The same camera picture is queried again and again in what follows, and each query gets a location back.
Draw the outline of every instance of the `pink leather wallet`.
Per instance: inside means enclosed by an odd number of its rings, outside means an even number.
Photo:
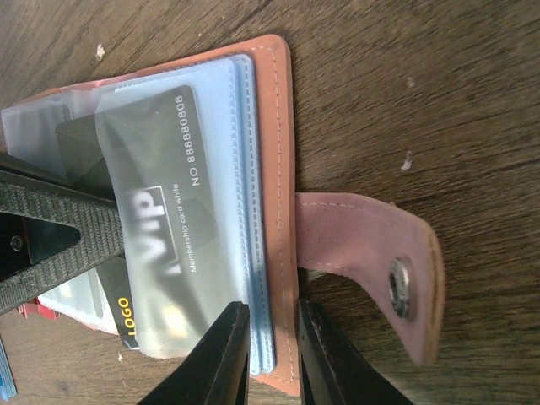
[[[419,365],[432,363],[438,350],[445,282],[435,233],[422,219],[372,198],[294,192],[291,63],[283,38],[264,35],[125,76],[52,89],[32,100],[234,53],[249,55],[256,69],[267,276],[277,349],[275,370],[257,379],[290,395],[300,394],[297,266],[359,283],[386,315],[412,360]]]

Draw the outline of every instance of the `plastic page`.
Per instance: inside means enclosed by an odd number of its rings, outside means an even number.
[[[242,300],[251,311],[251,373],[270,372],[251,60],[100,91],[95,128],[124,229],[141,351],[187,355],[223,308]]]

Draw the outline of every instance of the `textured rubber grip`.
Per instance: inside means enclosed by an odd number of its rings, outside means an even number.
[[[71,226],[80,241],[0,283],[0,315],[124,252],[113,202],[0,170],[0,213]]]

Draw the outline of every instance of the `wallet snap strap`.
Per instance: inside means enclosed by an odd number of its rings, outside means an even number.
[[[435,232],[422,219],[373,198],[296,193],[299,267],[360,284],[417,364],[435,361],[445,274]]]

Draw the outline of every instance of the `wood grain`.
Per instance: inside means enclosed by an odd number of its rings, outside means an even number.
[[[0,2],[0,107],[271,32],[293,58],[297,189],[394,202],[439,234],[447,271],[439,362],[414,366],[354,283],[324,276],[301,293],[323,302],[416,403],[537,403],[535,2]],[[402,172],[408,150],[413,167]],[[176,366],[131,353],[120,363],[115,337],[66,317],[8,314],[0,334],[20,392],[14,403],[133,403]],[[250,395],[298,402],[256,382]]]

